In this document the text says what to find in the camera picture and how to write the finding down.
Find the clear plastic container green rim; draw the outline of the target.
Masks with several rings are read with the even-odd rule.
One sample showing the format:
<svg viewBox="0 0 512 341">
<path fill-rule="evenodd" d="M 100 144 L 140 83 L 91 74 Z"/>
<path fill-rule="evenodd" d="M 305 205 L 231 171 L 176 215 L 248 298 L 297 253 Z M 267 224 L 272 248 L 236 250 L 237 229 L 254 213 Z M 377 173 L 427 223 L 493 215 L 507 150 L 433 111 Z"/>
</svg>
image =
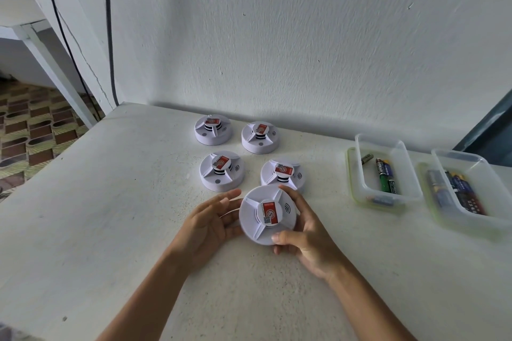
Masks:
<svg viewBox="0 0 512 341">
<path fill-rule="evenodd" d="M 448 208 L 439 208 L 435 201 L 426 178 L 428 169 L 437 170 L 442 176 L 451 197 Z M 487 216 L 470 213 L 460 205 L 445 170 L 464 176 Z M 417 164 L 416 173 L 427 207 L 441 226 L 493 241 L 507 236 L 512 238 L 512 194 L 483 157 L 455 150 L 433 149 L 430 160 Z"/>
<path fill-rule="evenodd" d="M 371 153 L 374 158 L 362 165 L 361 157 Z M 399 194 L 381 191 L 375 159 L 389 160 Z M 423 199 L 423 192 L 415 174 L 411 158 L 403 141 L 384 133 L 359 133 L 355 146 L 347 150 L 347 168 L 350 192 L 360 206 L 401 213 L 406 207 Z M 367 197 L 392 197 L 393 207 L 367 201 Z"/>
</svg>

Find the white round smoke detector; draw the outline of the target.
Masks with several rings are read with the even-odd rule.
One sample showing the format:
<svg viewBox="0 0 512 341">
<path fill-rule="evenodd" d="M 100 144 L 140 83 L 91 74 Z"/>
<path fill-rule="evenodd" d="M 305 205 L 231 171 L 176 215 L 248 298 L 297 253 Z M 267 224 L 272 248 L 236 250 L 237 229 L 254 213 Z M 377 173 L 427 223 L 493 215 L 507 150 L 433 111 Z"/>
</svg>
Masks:
<svg viewBox="0 0 512 341">
<path fill-rule="evenodd" d="M 245 163 L 240 155 L 227 151 L 208 154 L 200 164 L 203 185 L 217 193 L 236 189 L 245 177 Z"/>
<path fill-rule="evenodd" d="M 284 184 L 303 193 L 308 176 L 303 166 L 287 157 L 275 158 L 264 163 L 260 172 L 261 185 Z"/>
<path fill-rule="evenodd" d="M 265 121 L 249 123 L 241 131 L 241 142 L 251 153 L 271 153 L 279 146 L 279 129 Z"/>
<path fill-rule="evenodd" d="M 204 145 L 227 143 L 233 135 L 231 120 L 220 114 L 201 117 L 195 124 L 195 137 Z"/>
<path fill-rule="evenodd" d="M 242 200 L 239 221 L 244 234 L 253 242 L 273 245 L 272 236 L 294 230 L 298 210 L 291 197 L 277 185 L 252 189 Z"/>
</svg>

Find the dark frame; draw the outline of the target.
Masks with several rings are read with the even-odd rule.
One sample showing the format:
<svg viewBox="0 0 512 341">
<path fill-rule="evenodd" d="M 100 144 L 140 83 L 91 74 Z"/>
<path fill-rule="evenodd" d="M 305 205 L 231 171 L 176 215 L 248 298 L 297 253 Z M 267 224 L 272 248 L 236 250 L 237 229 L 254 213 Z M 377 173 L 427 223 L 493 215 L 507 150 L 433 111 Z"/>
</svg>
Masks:
<svg viewBox="0 0 512 341">
<path fill-rule="evenodd" d="M 512 89 L 454 147 L 512 168 Z"/>
</svg>

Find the person's left forearm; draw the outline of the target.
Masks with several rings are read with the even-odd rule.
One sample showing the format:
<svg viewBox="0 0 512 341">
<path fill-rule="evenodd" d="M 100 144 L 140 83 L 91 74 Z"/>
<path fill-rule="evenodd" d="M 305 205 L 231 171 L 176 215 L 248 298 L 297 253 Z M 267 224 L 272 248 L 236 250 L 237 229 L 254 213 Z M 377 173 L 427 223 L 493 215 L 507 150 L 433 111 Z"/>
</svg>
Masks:
<svg viewBox="0 0 512 341">
<path fill-rule="evenodd" d="M 169 247 L 96 341 L 159 341 L 192 258 L 189 251 Z"/>
</svg>

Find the grey battery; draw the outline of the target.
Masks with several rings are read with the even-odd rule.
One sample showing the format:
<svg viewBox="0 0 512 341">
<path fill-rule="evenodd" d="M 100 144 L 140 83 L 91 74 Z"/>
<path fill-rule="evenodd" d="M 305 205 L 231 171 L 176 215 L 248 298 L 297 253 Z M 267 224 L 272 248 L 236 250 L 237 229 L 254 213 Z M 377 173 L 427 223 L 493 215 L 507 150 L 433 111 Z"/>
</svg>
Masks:
<svg viewBox="0 0 512 341">
<path fill-rule="evenodd" d="M 448 208 L 451 205 L 451 197 L 439 171 L 428 169 L 426 171 L 426 178 L 439 208 Z"/>
</svg>

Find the blue black battery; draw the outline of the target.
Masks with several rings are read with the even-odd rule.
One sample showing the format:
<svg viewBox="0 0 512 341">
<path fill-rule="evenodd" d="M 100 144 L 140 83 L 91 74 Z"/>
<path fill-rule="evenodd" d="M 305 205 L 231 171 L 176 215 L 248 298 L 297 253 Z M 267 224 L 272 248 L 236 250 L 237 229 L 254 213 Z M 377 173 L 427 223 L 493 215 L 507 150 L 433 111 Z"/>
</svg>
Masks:
<svg viewBox="0 0 512 341">
<path fill-rule="evenodd" d="M 389 160 L 385 159 L 383 161 L 383 164 L 384 164 L 386 175 L 387 175 L 387 183 L 388 183 L 388 187 L 389 187 L 390 193 L 392 193 L 392 194 L 399 194 L 398 188 L 397 188 L 397 185 L 396 185 L 396 181 L 395 181 L 395 178 L 394 178 L 393 170 L 392 170 L 392 167 L 391 167 L 391 164 L 390 164 Z"/>
</svg>

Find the person's right hand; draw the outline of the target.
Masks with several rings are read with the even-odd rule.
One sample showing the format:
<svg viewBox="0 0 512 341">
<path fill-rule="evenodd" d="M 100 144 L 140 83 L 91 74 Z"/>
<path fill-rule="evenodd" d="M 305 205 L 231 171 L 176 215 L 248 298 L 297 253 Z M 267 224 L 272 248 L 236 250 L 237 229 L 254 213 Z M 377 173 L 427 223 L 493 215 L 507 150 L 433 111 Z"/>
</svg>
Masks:
<svg viewBox="0 0 512 341">
<path fill-rule="evenodd" d="M 284 230 L 283 232 L 304 232 L 306 247 L 274 244 L 274 253 L 279 254 L 282 250 L 287 250 L 296 255 L 312 274 L 331 283 L 335 279 L 337 271 L 344 265 L 345 256 L 304 197 L 288 186 L 279 185 L 279 188 L 291 197 L 299 212 L 294 230 Z"/>
</svg>

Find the white wooden table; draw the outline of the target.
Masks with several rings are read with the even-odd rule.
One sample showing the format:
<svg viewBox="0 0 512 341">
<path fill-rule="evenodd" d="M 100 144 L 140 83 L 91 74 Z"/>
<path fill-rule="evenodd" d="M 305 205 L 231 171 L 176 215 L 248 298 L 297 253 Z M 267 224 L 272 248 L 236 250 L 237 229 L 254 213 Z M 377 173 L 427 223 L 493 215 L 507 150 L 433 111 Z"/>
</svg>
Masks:
<svg viewBox="0 0 512 341">
<path fill-rule="evenodd" d="M 94 115 L 87 107 L 76 86 L 41 39 L 40 33 L 51 28 L 35 0 L 0 0 L 0 39 L 23 42 L 72 109 L 91 128 L 99 121 L 99 114 Z"/>
</svg>

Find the green black battery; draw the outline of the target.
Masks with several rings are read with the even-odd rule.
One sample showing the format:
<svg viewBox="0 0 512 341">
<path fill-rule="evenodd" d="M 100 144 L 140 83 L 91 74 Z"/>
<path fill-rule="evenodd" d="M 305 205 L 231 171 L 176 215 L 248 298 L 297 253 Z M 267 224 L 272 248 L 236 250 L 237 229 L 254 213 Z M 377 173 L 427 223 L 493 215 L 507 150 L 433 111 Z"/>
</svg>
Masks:
<svg viewBox="0 0 512 341">
<path fill-rule="evenodd" d="M 376 167 L 379 174 L 379 182 L 381 184 L 381 191 L 386 193 L 392 193 L 390 186 L 390 175 L 389 170 L 387 169 L 386 163 L 380 159 L 375 159 Z"/>
</svg>

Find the person's left hand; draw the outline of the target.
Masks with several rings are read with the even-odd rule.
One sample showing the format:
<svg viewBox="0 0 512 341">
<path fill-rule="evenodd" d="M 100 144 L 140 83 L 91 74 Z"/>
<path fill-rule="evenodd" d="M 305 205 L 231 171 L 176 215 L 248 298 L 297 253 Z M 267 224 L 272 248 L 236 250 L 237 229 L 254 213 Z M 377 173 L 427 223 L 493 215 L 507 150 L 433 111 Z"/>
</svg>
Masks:
<svg viewBox="0 0 512 341">
<path fill-rule="evenodd" d="M 226 241 L 243 234 L 239 209 L 213 211 L 208 207 L 209 200 L 185 218 L 167 249 L 188 274 L 203 267 Z"/>
</svg>

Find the person's right forearm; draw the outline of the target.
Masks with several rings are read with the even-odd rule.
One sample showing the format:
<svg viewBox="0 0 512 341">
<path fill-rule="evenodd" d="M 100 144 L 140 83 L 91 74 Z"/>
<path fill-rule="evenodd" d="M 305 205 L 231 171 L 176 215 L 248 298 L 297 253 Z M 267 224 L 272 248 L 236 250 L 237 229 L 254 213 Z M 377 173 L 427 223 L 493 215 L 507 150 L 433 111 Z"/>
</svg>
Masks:
<svg viewBox="0 0 512 341">
<path fill-rule="evenodd" d="M 336 259 L 325 280 L 359 341 L 418 341 L 347 259 Z"/>
</svg>

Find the dark blue battery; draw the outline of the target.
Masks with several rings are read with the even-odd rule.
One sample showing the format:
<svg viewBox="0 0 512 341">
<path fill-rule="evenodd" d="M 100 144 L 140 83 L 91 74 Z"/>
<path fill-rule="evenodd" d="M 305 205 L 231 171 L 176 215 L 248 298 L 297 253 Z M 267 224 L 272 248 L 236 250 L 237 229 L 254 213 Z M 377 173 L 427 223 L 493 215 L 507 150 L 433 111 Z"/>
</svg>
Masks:
<svg viewBox="0 0 512 341">
<path fill-rule="evenodd" d="M 456 175 L 460 178 L 462 185 L 465 188 L 466 197 L 470 203 L 471 208 L 473 209 L 474 214 L 487 216 L 485 209 L 483 208 L 483 205 L 479 198 L 477 197 L 475 191 L 472 189 L 470 183 L 464 178 L 464 176 Z"/>
<path fill-rule="evenodd" d="M 445 176 L 449 180 L 451 188 L 456 194 L 456 197 L 460 205 L 468 212 L 473 213 L 473 209 L 471 208 L 470 203 L 466 197 L 465 188 L 462 185 L 460 178 L 448 170 L 445 170 Z"/>
</svg>

